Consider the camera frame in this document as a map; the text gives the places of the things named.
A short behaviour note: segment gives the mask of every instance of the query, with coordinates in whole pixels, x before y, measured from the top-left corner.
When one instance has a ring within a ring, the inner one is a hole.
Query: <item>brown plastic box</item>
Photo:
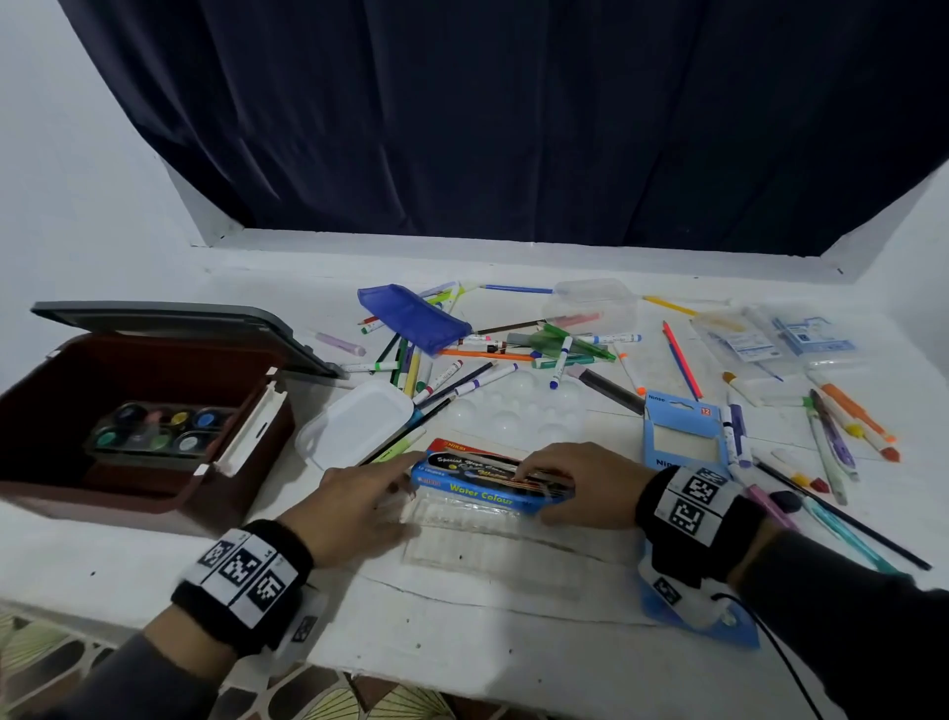
[[[257,308],[38,303],[33,311],[93,331],[0,395],[0,499],[51,518],[216,537],[244,520],[293,433],[284,375],[340,375]],[[194,470],[97,462],[86,437],[130,399],[238,410]]]

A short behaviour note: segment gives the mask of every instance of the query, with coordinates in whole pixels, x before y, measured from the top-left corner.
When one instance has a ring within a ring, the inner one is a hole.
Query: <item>water colour box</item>
[[[469,500],[533,514],[573,495],[572,488],[544,473],[514,480],[519,461],[504,455],[440,438],[426,452],[428,457],[412,468],[412,482]]]
[[[33,312],[87,331],[0,395],[0,498],[51,518],[216,537],[293,433],[285,378],[341,376],[257,308]]]

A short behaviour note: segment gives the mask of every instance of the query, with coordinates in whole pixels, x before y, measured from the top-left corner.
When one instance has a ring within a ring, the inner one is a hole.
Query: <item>hand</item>
[[[411,486],[405,471],[424,457],[424,452],[406,452],[385,463],[332,467],[316,491],[277,520],[303,541],[316,567],[383,553],[413,537],[416,526],[378,522],[373,509],[392,483]]]
[[[542,522],[613,530],[635,524],[636,503],[656,475],[656,470],[595,443],[548,445],[525,458],[514,478],[523,480],[534,470],[565,476],[575,492],[571,500],[542,508],[537,514]]]

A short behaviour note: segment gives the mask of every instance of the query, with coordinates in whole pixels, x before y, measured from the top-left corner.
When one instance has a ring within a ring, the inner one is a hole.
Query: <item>black wristband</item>
[[[636,524],[653,543],[653,567],[696,588],[704,578],[724,581],[748,552],[765,512],[714,470],[679,470],[657,473],[636,506]],[[667,493],[674,480],[676,489]],[[671,514],[668,507],[657,512],[661,504],[671,505]],[[701,530],[703,521],[713,529]]]
[[[276,521],[254,521],[226,533],[172,593],[215,640],[239,657],[276,649],[300,606],[300,587],[313,558],[297,536]]]

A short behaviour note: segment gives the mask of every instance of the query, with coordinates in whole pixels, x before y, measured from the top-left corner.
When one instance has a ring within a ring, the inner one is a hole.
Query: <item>floor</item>
[[[29,718],[83,681],[113,648],[0,614],[0,720]],[[301,665],[264,692],[223,687],[209,720],[545,720],[536,712]]]

